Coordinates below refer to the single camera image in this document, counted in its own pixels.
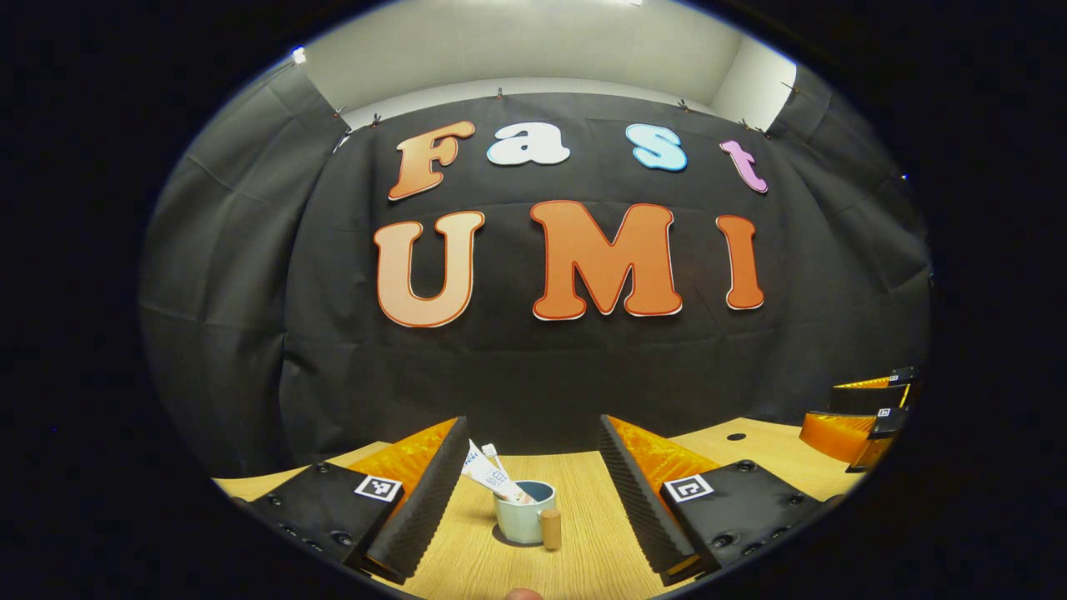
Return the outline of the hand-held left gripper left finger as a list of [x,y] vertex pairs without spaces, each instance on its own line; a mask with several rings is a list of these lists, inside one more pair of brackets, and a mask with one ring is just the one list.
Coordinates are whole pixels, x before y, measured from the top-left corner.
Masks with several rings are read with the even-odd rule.
[[317,558],[364,577],[414,577],[468,455],[468,419],[446,419],[348,465],[302,468],[259,498],[233,500]]

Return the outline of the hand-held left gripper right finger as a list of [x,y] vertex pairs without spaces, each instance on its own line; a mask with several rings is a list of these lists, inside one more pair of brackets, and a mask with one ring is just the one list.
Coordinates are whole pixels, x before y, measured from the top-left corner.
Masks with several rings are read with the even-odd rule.
[[829,508],[752,460],[719,464],[623,419],[599,421],[599,455],[666,586],[744,560]]

